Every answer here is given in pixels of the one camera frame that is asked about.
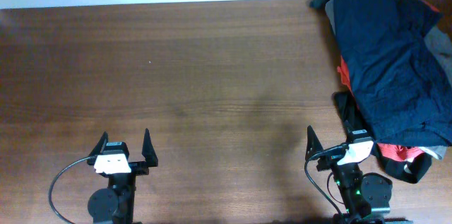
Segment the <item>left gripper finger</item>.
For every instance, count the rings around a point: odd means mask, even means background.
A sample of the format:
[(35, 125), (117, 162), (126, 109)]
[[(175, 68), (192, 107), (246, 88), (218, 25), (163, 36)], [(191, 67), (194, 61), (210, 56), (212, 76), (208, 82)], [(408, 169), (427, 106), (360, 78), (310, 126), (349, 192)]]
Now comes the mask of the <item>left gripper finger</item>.
[(101, 154), (103, 148), (108, 143), (108, 134), (106, 131), (103, 132), (102, 136), (100, 137), (100, 140), (97, 142), (95, 147), (91, 150), (89, 156), (95, 156)]
[(151, 142), (149, 129), (145, 129), (142, 146), (142, 156), (145, 158), (145, 162), (148, 167), (158, 166), (158, 157)]

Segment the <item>navy blue shorts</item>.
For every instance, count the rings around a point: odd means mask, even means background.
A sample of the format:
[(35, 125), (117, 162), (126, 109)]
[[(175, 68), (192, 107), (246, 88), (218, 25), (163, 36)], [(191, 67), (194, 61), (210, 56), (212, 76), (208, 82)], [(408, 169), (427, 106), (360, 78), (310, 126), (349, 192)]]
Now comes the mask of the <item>navy blue shorts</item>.
[(333, 0), (352, 93), (379, 143), (451, 145), (451, 84), (424, 37), (441, 14), (420, 0)]

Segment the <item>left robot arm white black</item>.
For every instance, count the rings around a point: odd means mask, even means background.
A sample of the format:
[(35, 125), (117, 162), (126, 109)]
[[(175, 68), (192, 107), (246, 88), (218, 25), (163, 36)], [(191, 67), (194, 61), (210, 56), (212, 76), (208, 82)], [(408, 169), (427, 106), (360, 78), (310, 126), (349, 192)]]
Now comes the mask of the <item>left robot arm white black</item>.
[(129, 161), (128, 146), (124, 142), (110, 142), (105, 132), (91, 150), (88, 165), (108, 179), (108, 185), (95, 191), (88, 200), (88, 213), (95, 224), (132, 224), (136, 193), (136, 178), (149, 174), (158, 166), (150, 132), (145, 130), (142, 161)]

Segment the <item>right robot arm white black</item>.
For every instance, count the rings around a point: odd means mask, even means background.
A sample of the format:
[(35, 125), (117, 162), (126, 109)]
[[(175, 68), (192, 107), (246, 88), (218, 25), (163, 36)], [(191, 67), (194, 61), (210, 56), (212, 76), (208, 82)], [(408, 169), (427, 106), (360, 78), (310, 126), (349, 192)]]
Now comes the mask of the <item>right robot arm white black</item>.
[[(347, 140), (330, 148), (324, 148), (312, 126), (307, 127), (307, 149), (304, 172), (313, 186), (336, 210), (332, 223), (372, 224), (409, 223), (404, 218), (387, 218), (391, 211), (393, 183), (375, 172), (364, 174), (359, 164), (371, 155), (374, 140), (365, 129), (348, 130)], [(326, 193), (309, 174), (308, 166), (317, 162), (319, 172), (329, 171), (329, 178), (339, 190), (345, 212), (338, 207), (338, 201)]]

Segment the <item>grey shorts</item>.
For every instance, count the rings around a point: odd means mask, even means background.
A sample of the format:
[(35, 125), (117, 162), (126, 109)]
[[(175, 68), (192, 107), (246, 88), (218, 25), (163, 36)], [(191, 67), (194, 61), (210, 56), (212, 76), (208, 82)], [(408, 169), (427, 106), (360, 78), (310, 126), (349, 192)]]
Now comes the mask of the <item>grey shorts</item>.
[[(433, 54), (441, 68), (444, 70), (448, 82), (451, 83), (450, 37), (446, 33), (440, 31), (437, 26), (434, 26), (424, 37), (424, 42), (427, 49)], [(351, 90), (349, 71), (343, 59), (340, 60), (340, 66), (337, 70), (340, 74), (341, 83)], [(405, 146), (379, 143), (378, 149), (381, 150), (383, 157), (399, 162), (413, 162), (415, 157), (419, 156), (421, 153), (426, 153), (437, 160), (442, 160), (446, 155), (445, 146), (415, 146), (414, 148), (408, 149)]]

